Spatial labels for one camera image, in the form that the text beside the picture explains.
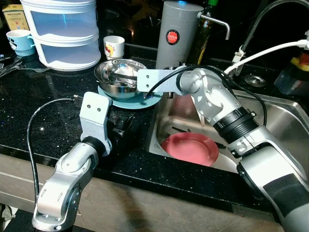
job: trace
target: white cable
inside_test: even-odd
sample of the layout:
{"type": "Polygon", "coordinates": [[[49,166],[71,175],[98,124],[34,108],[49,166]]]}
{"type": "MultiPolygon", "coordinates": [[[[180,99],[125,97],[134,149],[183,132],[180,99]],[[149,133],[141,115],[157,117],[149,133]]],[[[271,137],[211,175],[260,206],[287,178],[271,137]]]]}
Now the white cable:
{"type": "Polygon", "coordinates": [[[293,46],[298,46],[298,47],[306,47],[308,46],[309,44],[309,41],[308,40],[299,40],[297,42],[289,42],[289,43],[284,43],[284,44],[280,44],[280,45],[277,45],[277,46],[274,46],[274,47],[271,47],[269,49],[266,49],[264,51],[261,51],[259,53],[256,53],[248,58],[245,58],[243,60],[241,60],[240,62],[236,63],[236,64],[233,64],[232,66],[228,67],[224,72],[226,74],[228,74],[230,71],[232,71],[233,69],[237,68],[238,66],[244,64],[244,63],[247,63],[255,58],[258,58],[262,55],[265,55],[267,53],[270,53],[270,52],[273,52],[273,51],[276,51],[276,50],[279,50],[279,49],[282,49],[282,48],[285,48],[285,47],[293,47],[293,46]]]}

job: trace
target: black countertop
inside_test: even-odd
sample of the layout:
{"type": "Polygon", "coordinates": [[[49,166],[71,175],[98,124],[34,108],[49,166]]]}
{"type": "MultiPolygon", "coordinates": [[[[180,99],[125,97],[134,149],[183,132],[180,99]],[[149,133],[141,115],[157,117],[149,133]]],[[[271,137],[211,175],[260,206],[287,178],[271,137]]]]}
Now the black countertop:
{"type": "MultiPolygon", "coordinates": [[[[133,58],[148,68],[155,61],[133,58]]],[[[228,66],[213,61],[219,66],[228,66]]],[[[37,67],[36,55],[27,67],[37,67]]],[[[44,73],[14,71],[0,79],[0,153],[29,160],[26,131],[33,112],[44,103],[58,98],[97,92],[93,69],[80,72],[44,73]]],[[[268,70],[269,76],[276,71],[268,70]]],[[[100,158],[94,177],[158,192],[187,201],[233,212],[235,206],[271,212],[268,205],[256,201],[241,178],[235,174],[192,164],[146,151],[146,139],[154,115],[154,106],[125,110],[112,106],[109,121],[120,128],[130,115],[133,123],[122,143],[100,158]]],[[[81,135],[79,108],[68,102],[50,105],[34,121],[32,142],[36,161],[55,166],[81,135]]]]}

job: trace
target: silver robot arm segment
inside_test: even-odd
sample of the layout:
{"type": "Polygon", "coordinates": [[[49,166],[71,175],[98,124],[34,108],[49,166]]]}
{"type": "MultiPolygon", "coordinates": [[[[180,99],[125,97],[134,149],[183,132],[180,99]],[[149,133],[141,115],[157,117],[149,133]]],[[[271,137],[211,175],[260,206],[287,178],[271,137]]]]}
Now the silver robot arm segment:
{"type": "Polygon", "coordinates": [[[67,231],[75,223],[81,193],[92,178],[98,157],[112,149],[106,131],[110,105],[106,97],[85,93],[80,111],[82,142],[59,159],[54,174],[42,187],[32,219],[36,230],[67,231]]]}
{"type": "MultiPolygon", "coordinates": [[[[138,90],[149,91],[167,72],[139,71],[138,90]]],[[[173,76],[154,91],[191,94],[201,124],[206,119],[231,153],[242,157],[237,170],[253,194],[271,202],[286,232],[309,231],[309,186],[304,169],[266,127],[258,125],[255,113],[241,106],[220,76],[198,68],[173,76]]]]}

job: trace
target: kitchen sink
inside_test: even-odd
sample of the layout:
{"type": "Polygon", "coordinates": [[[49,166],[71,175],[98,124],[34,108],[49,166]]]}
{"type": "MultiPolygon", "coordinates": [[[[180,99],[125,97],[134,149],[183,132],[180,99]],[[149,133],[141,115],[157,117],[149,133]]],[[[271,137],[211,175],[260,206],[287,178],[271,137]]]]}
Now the kitchen sink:
{"type": "MultiPolygon", "coordinates": [[[[263,109],[261,103],[251,95],[234,91],[239,102],[245,109],[254,111],[255,120],[263,124],[263,109]]],[[[259,95],[267,107],[267,128],[279,139],[290,153],[304,167],[309,177],[309,117],[302,107],[290,100],[259,95]]],[[[162,142],[171,134],[179,131],[191,131],[204,134],[219,144],[219,157],[211,166],[221,170],[237,172],[236,165],[240,159],[236,159],[226,148],[226,142],[219,136],[217,131],[207,124],[201,126],[196,109],[191,97],[178,96],[168,98],[164,94],[160,103],[156,106],[147,148],[148,151],[157,155],[172,157],[162,147],[162,142]]]]}

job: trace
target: black cable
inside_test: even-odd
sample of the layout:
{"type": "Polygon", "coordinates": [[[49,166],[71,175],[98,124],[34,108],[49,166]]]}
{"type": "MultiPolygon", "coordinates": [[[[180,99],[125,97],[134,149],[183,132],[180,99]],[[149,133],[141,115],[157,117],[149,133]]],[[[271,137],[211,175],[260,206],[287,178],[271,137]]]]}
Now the black cable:
{"type": "Polygon", "coordinates": [[[214,73],[216,73],[222,80],[222,83],[225,85],[225,87],[227,88],[228,91],[230,91],[230,93],[236,98],[235,94],[233,93],[233,90],[231,89],[231,87],[229,86],[227,80],[229,80],[231,83],[233,83],[235,86],[237,86],[238,88],[240,88],[241,90],[243,90],[244,92],[250,94],[251,96],[255,97],[262,105],[263,107],[263,115],[264,115],[264,120],[263,120],[263,125],[266,126],[267,124],[267,108],[266,105],[264,103],[264,101],[255,93],[252,93],[251,91],[247,90],[246,88],[240,86],[239,84],[237,84],[235,81],[232,80],[232,78],[230,78],[225,72],[223,72],[221,69],[217,68],[217,67],[213,67],[213,66],[208,66],[208,65],[192,65],[192,66],[186,66],[184,68],[180,68],[177,69],[173,72],[171,72],[170,74],[168,74],[167,76],[165,76],[164,78],[162,78],[160,81],[158,81],[146,94],[146,97],[149,97],[149,95],[156,89],[158,88],[158,86],[160,86],[162,83],[164,83],[165,81],[167,81],[168,79],[170,79],[171,77],[173,77],[176,74],[182,73],[184,71],[190,71],[193,69],[197,69],[197,68],[204,68],[204,69],[208,69],[214,73]]]}
{"type": "Polygon", "coordinates": [[[60,101],[70,101],[73,102],[74,98],[60,98],[60,99],[56,99],[56,100],[52,100],[44,105],[42,105],[41,107],[39,107],[31,116],[30,121],[28,123],[28,127],[27,127],[27,146],[28,146],[28,151],[29,151],[29,156],[30,156],[30,162],[31,162],[31,166],[32,166],[32,174],[33,174],[33,182],[34,182],[34,194],[35,194],[35,205],[37,204],[38,201],[38,196],[40,193],[40,186],[39,186],[39,178],[38,178],[38,170],[37,170],[37,165],[35,163],[34,160],[34,156],[33,156],[33,152],[32,152],[32,144],[31,144],[31,128],[32,128],[32,122],[34,120],[34,118],[36,117],[36,115],[45,107],[47,107],[48,105],[55,103],[55,102],[60,102],[60,101]]]}
{"type": "Polygon", "coordinates": [[[264,119],[263,119],[263,125],[266,126],[267,124],[267,108],[265,105],[265,102],[255,93],[247,90],[246,88],[242,87],[241,85],[237,84],[231,77],[229,77],[225,72],[223,72],[221,69],[217,68],[217,67],[213,67],[214,69],[217,69],[218,71],[220,71],[221,75],[224,76],[226,79],[228,79],[231,83],[233,83],[235,86],[237,86],[238,88],[240,88],[242,91],[250,94],[251,96],[255,97],[262,105],[263,107],[263,115],[264,115],[264,119]]]}
{"type": "MultiPolygon", "coordinates": [[[[149,95],[156,89],[158,88],[158,86],[160,86],[162,83],[164,83],[165,81],[167,81],[168,79],[170,79],[172,76],[182,73],[184,71],[190,71],[193,69],[198,69],[198,68],[205,68],[205,69],[209,69],[210,71],[216,73],[219,77],[221,77],[221,72],[223,72],[222,70],[212,67],[212,66],[208,66],[208,65],[191,65],[191,66],[186,66],[184,68],[180,68],[175,70],[174,72],[171,72],[170,74],[168,74],[167,76],[165,76],[164,78],[162,78],[160,81],[158,81],[146,94],[146,97],[149,97],[149,95]]],[[[229,86],[228,82],[224,79],[221,78],[223,85],[227,88],[227,90],[236,98],[235,94],[233,93],[233,90],[231,89],[231,87],[229,86]]]]}
{"type": "Polygon", "coordinates": [[[156,11],[157,13],[159,12],[159,11],[158,11],[158,10],[156,10],[154,7],[152,7],[152,6],[150,5],[150,3],[148,3],[148,6],[149,6],[149,8],[150,8],[150,9],[152,9],[152,10],[156,11]]]}

